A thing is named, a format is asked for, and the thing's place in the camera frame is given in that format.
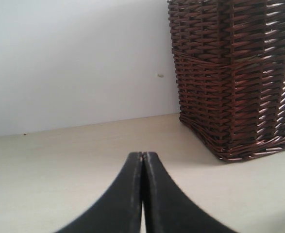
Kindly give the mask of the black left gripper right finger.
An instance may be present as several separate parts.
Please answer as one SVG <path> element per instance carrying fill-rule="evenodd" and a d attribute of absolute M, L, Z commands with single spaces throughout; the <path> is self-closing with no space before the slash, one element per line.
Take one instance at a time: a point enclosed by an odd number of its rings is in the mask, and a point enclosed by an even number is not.
<path fill-rule="evenodd" d="M 199 206 L 170 177 L 157 153 L 143 153 L 143 204 L 148 233 L 233 233 Z"/>

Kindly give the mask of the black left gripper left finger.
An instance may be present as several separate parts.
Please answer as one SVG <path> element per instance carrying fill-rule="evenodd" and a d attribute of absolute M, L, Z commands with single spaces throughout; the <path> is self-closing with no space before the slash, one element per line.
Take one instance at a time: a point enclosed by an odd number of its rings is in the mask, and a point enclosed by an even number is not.
<path fill-rule="evenodd" d="M 131 152 L 104 194 L 59 233 L 138 233 L 141 226 L 141 152 Z"/>

